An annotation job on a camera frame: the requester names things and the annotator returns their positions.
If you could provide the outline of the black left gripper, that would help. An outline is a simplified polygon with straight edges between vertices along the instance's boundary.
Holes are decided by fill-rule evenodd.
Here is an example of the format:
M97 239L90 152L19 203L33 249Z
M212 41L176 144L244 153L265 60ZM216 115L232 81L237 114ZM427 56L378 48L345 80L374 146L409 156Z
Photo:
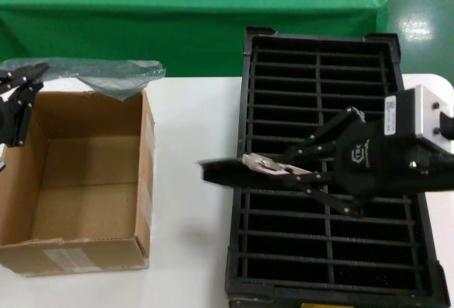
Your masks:
M43 88L42 77L48 69L45 62L15 70L1 69L1 91L18 87L8 101L1 99L1 143L8 147L24 145L35 97Z

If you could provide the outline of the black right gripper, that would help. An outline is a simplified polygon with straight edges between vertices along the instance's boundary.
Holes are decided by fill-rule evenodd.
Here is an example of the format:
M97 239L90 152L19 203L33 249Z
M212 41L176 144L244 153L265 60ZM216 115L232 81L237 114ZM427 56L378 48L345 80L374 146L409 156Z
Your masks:
M361 206L323 191L342 187L356 197L453 190L453 154L411 136L384 134L382 121L365 123L365 114L348 107L284 152L284 161L332 155L333 172L288 174L283 183L341 214L360 218Z

